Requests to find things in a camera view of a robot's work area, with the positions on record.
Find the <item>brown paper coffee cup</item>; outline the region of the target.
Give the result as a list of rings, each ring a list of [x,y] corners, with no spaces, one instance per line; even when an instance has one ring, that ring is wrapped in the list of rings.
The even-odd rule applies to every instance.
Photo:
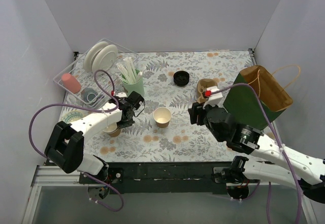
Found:
[[[166,107],[157,108],[153,112],[153,119],[159,128],[166,128],[169,125],[172,114]]]

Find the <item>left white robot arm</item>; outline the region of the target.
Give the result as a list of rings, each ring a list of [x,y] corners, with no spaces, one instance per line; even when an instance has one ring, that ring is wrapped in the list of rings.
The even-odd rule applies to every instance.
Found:
[[[112,131],[129,127],[134,123],[135,111],[145,106],[144,98],[133,91],[110,99],[99,109],[72,123],[58,122],[50,136],[44,154],[65,173],[86,172],[96,183],[108,177],[108,165],[97,156],[84,154],[84,143],[102,130]]]

